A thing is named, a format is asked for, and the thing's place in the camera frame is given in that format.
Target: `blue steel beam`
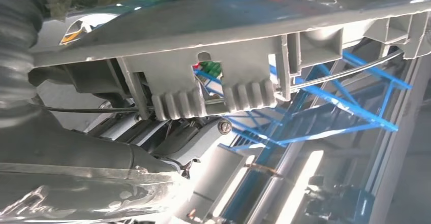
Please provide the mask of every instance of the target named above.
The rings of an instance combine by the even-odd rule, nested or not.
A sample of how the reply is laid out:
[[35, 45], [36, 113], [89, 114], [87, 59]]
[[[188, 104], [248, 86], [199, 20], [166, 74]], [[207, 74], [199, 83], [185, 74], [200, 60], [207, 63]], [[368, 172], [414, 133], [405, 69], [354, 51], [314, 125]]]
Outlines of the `blue steel beam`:
[[[325, 76], [331, 75], [331, 71], [323, 64], [317, 65], [317, 68], [325, 74]], [[338, 79], [332, 80], [332, 84], [348, 99], [350, 102], [355, 104], [356, 106], [360, 106], [358, 102], [350, 95], [350, 93], [344, 88], [344, 86], [338, 81]]]
[[336, 135], [336, 134], [347, 134], [347, 133], [357, 132], [357, 131], [361, 131], [361, 130], [375, 129], [378, 127], [380, 127], [380, 126], [376, 125], [376, 124], [365, 124], [365, 125], [359, 125], [359, 126], [352, 126], [352, 127], [348, 127], [345, 129], [324, 131], [324, 132], [321, 132], [319, 134], [306, 135], [306, 136], [297, 137], [297, 138], [280, 140], [279, 144], [280, 145], [288, 145], [290, 143], [295, 143], [295, 142], [300, 142], [300, 141], [305, 141], [305, 140], [322, 139], [322, 138], [326, 138], [326, 137]]
[[383, 100], [382, 108], [380, 108], [379, 117], [381, 117], [381, 118], [383, 118], [383, 114], [386, 111], [386, 107], [388, 105], [388, 102], [389, 102], [390, 96], [392, 94], [392, 91], [393, 91], [393, 82], [390, 82], [389, 86], [388, 86], [388, 88], [386, 90], [385, 99]]
[[[350, 65], [357, 67], [357, 66], [362, 66], [367, 64], [366, 61], [362, 60], [361, 58], [350, 54], [349, 52], [343, 51], [343, 60], [347, 63], [349, 63]], [[412, 86], [408, 83], [406, 83], [405, 81], [385, 72], [382, 69], [379, 68], [370, 68], [365, 70], [365, 72], [371, 73], [379, 78], [386, 78], [389, 79], [390, 81], [394, 82], [395, 84], [397, 84], [399, 86], [399, 88], [406, 88], [406, 89], [411, 89]]]
[[[303, 82], [303, 79], [297, 78], [299, 82]], [[385, 119], [374, 115], [371, 112], [368, 112], [356, 105], [351, 104], [350, 102], [347, 102], [346, 100], [343, 100], [327, 91], [324, 91], [316, 86], [308, 86], [305, 88], [302, 88], [302, 90], [310, 92], [312, 94], [317, 95], [318, 97], [322, 98], [323, 100], [326, 100], [327, 102], [337, 106], [338, 108], [350, 112], [353, 115], [359, 116], [363, 118], [364, 120], [368, 121], [371, 124], [378, 123], [382, 128], [389, 130], [389, 131], [398, 131], [398, 126], [392, 124], [389, 121], [386, 121]]]

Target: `gray plastic cover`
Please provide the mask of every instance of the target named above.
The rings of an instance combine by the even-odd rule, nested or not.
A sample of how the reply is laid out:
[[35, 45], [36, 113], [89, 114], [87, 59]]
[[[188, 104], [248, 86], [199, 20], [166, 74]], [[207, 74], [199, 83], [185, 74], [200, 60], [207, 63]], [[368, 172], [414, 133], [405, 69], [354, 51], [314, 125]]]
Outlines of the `gray plastic cover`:
[[177, 172], [0, 163], [0, 222], [101, 222], [163, 212], [192, 194]]

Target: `metal rod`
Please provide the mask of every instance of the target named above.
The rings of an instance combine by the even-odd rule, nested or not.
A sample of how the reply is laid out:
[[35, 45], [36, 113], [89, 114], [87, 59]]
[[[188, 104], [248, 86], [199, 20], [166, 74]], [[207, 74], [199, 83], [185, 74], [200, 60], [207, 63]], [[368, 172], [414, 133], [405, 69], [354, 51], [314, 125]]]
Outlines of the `metal rod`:
[[378, 66], [380, 64], [383, 64], [383, 63], [385, 63], [385, 62], [387, 62], [387, 61], [389, 61], [389, 60], [391, 60], [391, 59], [393, 59], [393, 58], [401, 55], [402, 53], [403, 53], [402, 50], [397, 50], [394, 53], [391, 53], [391, 54], [389, 54], [389, 55], [387, 55], [387, 56], [385, 56], [383, 58], [377, 59], [377, 60], [375, 60], [373, 62], [370, 62], [370, 63], [368, 63], [366, 65], [362, 65], [362, 66], [359, 66], [359, 67], [348, 69], [348, 70], [342, 71], [340, 73], [332, 74], [330, 76], [325, 76], [323, 78], [313, 79], [313, 80], [310, 80], [310, 81], [307, 81], [307, 82], [304, 82], [304, 83], [292, 85], [290, 87], [290, 90], [291, 91], [292, 90], [298, 90], [298, 89], [305, 88], [305, 87], [308, 87], [308, 86], [311, 86], [311, 85], [316, 85], [316, 84], [319, 84], [319, 83], [323, 83], [323, 82], [331, 81], [331, 80], [334, 80], [334, 79], [346, 77], [346, 76], [349, 76], [351, 74], [358, 73], [358, 72], [361, 72], [363, 70], [366, 70], [368, 68], [372, 68], [372, 67]]
[[122, 113], [122, 112], [137, 112], [138, 108], [110, 108], [110, 109], [72, 109], [72, 108], [57, 108], [49, 106], [41, 106], [48, 111], [70, 112], [70, 113]]

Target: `wire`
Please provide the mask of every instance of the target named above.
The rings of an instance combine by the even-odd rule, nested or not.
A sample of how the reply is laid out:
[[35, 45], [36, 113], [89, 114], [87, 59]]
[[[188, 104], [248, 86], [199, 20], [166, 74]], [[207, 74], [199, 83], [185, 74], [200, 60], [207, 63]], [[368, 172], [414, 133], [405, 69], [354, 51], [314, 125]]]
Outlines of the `wire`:
[[325, 77], [322, 77], [322, 78], [313, 79], [313, 80], [310, 80], [310, 81], [307, 81], [307, 82], [304, 82], [304, 83], [292, 85], [290, 87], [290, 90], [298, 90], [298, 89], [305, 88], [305, 87], [308, 87], [308, 86], [311, 86], [311, 85], [316, 85], [316, 84], [319, 84], [319, 83], [323, 83], [323, 82], [335, 80], [335, 79], [338, 79], [338, 78], [346, 77], [346, 76], [349, 76], [351, 74], [358, 73], [358, 72], [361, 72], [363, 70], [366, 70], [368, 68], [372, 68], [372, 67], [378, 66], [380, 64], [383, 64], [383, 63], [385, 63], [385, 62], [387, 62], [387, 61], [389, 61], [389, 60], [391, 60], [391, 59], [393, 59], [393, 58], [401, 55], [402, 53], [403, 53], [402, 50], [397, 50], [397, 51], [395, 51], [395, 52], [393, 52], [393, 53], [391, 53], [391, 54], [389, 54], [389, 55], [387, 55], [385, 57], [377, 59], [377, 60], [375, 60], [373, 62], [370, 62], [370, 63], [368, 63], [366, 65], [355, 67], [355, 68], [352, 68], [352, 69], [348, 69], [348, 70], [342, 71], [340, 73], [332, 74], [332, 75], [325, 76]]
[[41, 106], [48, 111], [56, 112], [70, 112], [70, 113], [123, 113], [123, 112], [137, 112], [138, 108], [110, 108], [110, 109], [72, 109], [72, 108], [57, 108], [49, 106]]

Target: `blue metal frame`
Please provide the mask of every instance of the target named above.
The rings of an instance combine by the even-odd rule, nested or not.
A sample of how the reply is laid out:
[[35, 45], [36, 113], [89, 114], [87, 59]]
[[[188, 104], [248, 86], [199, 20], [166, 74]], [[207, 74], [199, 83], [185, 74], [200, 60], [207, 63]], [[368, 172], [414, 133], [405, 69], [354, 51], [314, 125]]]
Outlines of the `blue metal frame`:
[[[353, 66], [366, 64], [365, 61], [346, 52], [344, 52], [343, 61]], [[282, 125], [270, 122], [267, 130], [263, 132], [263, 135], [270, 136], [267, 140], [255, 136], [255, 133], [262, 133], [258, 128], [253, 128], [252, 130], [246, 128], [243, 131], [235, 129], [235, 132], [243, 137], [243, 139], [240, 144], [235, 145], [231, 149], [244, 149], [253, 144], [264, 143], [266, 148], [256, 159], [256, 163], [267, 165], [268, 160], [277, 148], [286, 147], [290, 143], [379, 127], [390, 131], [397, 131], [398, 127], [396, 125], [385, 120], [384, 113], [393, 89], [395, 87], [410, 89], [411, 86], [379, 68], [372, 68], [366, 71], [382, 78], [383, 83], [368, 87], [364, 91], [350, 94], [339, 81], [333, 80], [332, 83], [345, 99], [324, 91], [317, 86], [305, 87], [297, 93], [288, 109], [277, 108], [279, 112], [280, 110], [283, 111], [280, 112], [283, 115], [283, 119], [280, 121]], [[330, 75], [330, 70], [326, 65], [317, 65], [312, 69], [306, 80], [317, 78], [318, 72], [324, 76]], [[302, 82], [302, 79], [297, 78], [296, 82]], [[324, 99], [328, 104], [301, 111], [309, 94], [314, 94]], [[234, 218], [236, 210], [243, 203], [247, 202], [249, 193], [253, 191], [254, 183], [258, 177], [259, 174], [257, 172], [249, 172], [232, 201], [227, 206], [223, 217], [228, 219]]]
[[[348, 53], [344, 53], [345, 57], [348, 57], [349, 60], [355, 60], [354, 66], [361, 66], [365, 64], [366, 62], [359, 59], [358, 57], [352, 56]], [[276, 71], [275, 68], [271, 69], [271, 73], [274, 73]], [[219, 85], [221, 85], [221, 81], [218, 78], [214, 78], [211, 75], [195, 69], [196, 75], [200, 75], [202, 77], [207, 78], [210, 82], [215, 82]], [[323, 76], [330, 75], [330, 70], [326, 65], [317, 65], [313, 68], [313, 74], [310, 74], [308, 79], [315, 79], [319, 77], [319, 73]], [[338, 80], [332, 80], [331, 82], [334, 84], [334, 86], [341, 92], [344, 98], [341, 98], [339, 96], [336, 96], [332, 93], [329, 93], [327, 91], [322, 90], [321, 88], [317, 86], [308, 86], [303, 88], [298, 95], [295, 97], [295, 99], [292, 101], [291, 106], [288, 109], [283, 109], [280, 107], [276, 107], [273, 110], [283, 116], [283, 119], [277, 120], [275, 118], [272, 118], [268, 116], [265, 113], [262, 113], [259, 110], [254, 110], [252, 112], [246, 112], [247, 115], [228, 115], [226, 116], [227, 119], [231, 120], [231, 122], [234, 124], [235, 132], [240, 135], [241, 137], [248, 140], [249, 144], [255, 144], [255, 143], [271, 143], [279, 146], [285, 147], [289, 143], [303, 141], [303, 140], [309, 140], [309, 139], [317, 139], [317, 138], [323, 138], [327, 137], [329, 135], [334, 134], [341, 134], [341, 133], [350, 133], [355, 132], [358, 130], [365, 130], [369, 128], [376, 128], [381, 127], [389, 131], [397, 131], [398, 127], [394, 125], [393, 123], [385, 120], [383, 118], [384, 112], [386, 110], [387, 104], [389, 102], [390, 96], [392, 94], [392, 91], [395, 87], [397, 88], [411, 88], [410, 85], [408, 85], [406, 82], [393, 77], [392, 75], [386, 73], [385, 71], [374, 68], [371, 73], [373, 75], [376, 75], [380, 78], [384, 78], [384, 80], [388, 81], [388, 87], [385, 91], [385, 96], [382, 101], [382, 105], [380, 108], [378, 108], [378, 111], [370, 112], [368, 111], [369, 108], [364, 108], [363, 105], [361, 105], [358, 100], [361, 98], [354, 98], [355, 96], [350, 94]], [[296, 83], [301, 83], [303, 80], [301, 78], [296, 78]], [[215, 91], [207, 86], [208, 92], [216, 93], [220, 96], [223, 96], [222, 93]], [[328, 104], [332, 104], [333, 107], [328, 107], [328, 110], [332, 111], [331, 113], [334, 114], [334, 107], [337, 108], [337, 110], [342, 110], [345, 112], [348, 112], [349, 114], [344, 114], [344, 116], [354, 115], [360, 120], [357, 120], [358, 123], [355, 124], [346, 124], [347, 127], [328, 127], [325, 129], [321, 129], [321, 126], [315, 125], [315, 127], [310, 126], [308, 130], [301, 131], [299, 130], [301, 128], [301, 121], [309, 120], [311, 118], [311, 115], [317, 115], [317, 114], [324, 114], [324, 106], [321, 108], [313, 108], [315, 112], [310, 112], [309, 110], [306, 111], [306, 113], [298, 113], [300, 108], [302, 107], [302, 104], [305, 102], [306, 97], [308, 94], [314, 94], [317, 97], [325, 100], [328, 102]], [[249, 126], [241, 121], [244, 119], [250, 119], [253, 126]], [[265, 119], [264, 123], [259, 123], [257, 119]], [[290, 132], [297, 132], [293, 135], [282, 135], [282, 131], [284, 131], [284, 128], [288, 125], [290, 121], [295, 121], [295, 123], [292, 123], [292, 127], [290, 128]], [[333, 121], [325, 121], [327, 124], [334, 123]], [[270, 126], [267, 129], [263, 129], [262, 125], [264, 124], [270, 124]]]

